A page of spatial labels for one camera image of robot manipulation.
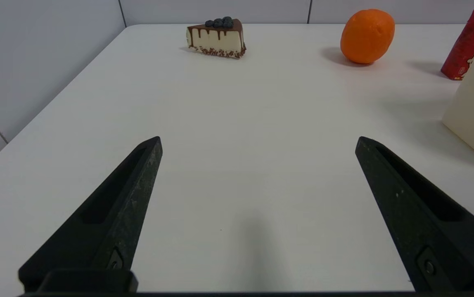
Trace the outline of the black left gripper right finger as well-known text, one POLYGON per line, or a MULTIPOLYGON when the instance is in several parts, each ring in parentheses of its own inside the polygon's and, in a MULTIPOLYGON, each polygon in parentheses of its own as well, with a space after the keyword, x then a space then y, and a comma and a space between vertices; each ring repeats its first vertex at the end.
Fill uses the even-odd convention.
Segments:
POLYGON ((358 163, 417 292, 474 292, 474 215, 383 144, 358 163))

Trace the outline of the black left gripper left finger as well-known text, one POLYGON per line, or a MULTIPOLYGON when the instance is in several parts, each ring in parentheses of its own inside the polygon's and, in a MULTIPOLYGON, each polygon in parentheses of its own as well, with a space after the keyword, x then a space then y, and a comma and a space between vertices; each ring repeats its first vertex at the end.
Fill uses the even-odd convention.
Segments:
POLYGON ((156 180, 160 137, 143 141, 20 267, 26 292, 134 292, 134 255, 156 180))

